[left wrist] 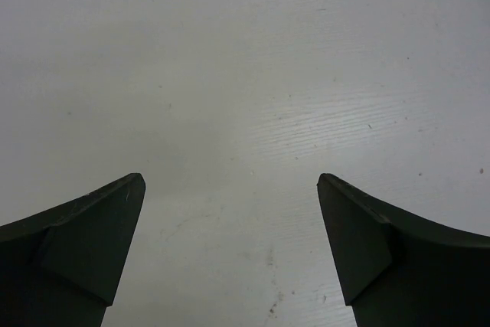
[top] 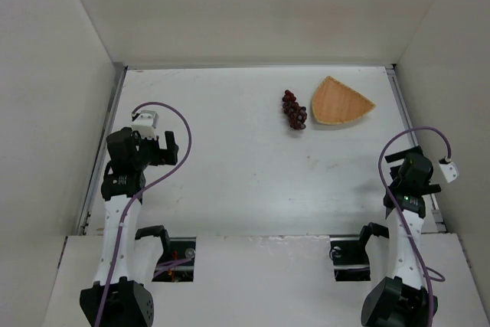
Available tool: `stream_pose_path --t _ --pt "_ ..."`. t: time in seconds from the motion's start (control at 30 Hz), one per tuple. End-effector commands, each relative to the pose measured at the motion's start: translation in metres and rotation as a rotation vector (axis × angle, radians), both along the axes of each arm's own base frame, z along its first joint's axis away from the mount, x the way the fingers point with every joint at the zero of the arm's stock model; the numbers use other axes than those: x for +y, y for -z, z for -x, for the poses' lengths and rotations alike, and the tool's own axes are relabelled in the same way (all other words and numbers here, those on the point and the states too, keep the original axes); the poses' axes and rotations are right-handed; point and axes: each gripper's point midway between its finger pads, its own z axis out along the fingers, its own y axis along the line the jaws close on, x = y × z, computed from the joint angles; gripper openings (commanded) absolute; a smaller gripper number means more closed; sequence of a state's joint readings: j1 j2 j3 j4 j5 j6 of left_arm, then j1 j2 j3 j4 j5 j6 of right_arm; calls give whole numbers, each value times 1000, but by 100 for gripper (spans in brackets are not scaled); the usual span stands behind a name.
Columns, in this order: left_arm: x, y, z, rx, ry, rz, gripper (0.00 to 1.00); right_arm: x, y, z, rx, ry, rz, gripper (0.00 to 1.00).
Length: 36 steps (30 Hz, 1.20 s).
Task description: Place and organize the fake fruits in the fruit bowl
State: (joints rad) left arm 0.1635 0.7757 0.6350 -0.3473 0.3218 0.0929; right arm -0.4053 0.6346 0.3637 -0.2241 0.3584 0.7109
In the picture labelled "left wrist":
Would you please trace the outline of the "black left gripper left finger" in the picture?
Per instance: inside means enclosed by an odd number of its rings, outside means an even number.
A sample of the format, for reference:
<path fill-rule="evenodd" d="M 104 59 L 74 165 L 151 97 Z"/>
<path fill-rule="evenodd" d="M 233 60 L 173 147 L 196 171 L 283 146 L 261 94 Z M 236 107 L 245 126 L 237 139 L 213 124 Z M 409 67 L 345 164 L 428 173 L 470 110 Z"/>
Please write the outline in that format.
<path fill-rule="evenodd" d="M 3 326 L 100 326 L 145 197 L 131 173 L 1 227 Z"/>

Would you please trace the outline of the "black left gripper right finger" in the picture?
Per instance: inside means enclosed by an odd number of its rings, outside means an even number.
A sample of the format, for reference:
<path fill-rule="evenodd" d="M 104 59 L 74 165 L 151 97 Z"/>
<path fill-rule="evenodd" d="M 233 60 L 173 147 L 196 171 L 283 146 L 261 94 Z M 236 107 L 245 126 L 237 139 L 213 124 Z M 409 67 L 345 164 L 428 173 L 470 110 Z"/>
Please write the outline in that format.
<path fill-rule="evenodd" d="M 427 220 L 332 174 L 317 184 L 345 304 L 359 326 L 487 326 L 489 238 Z"/>

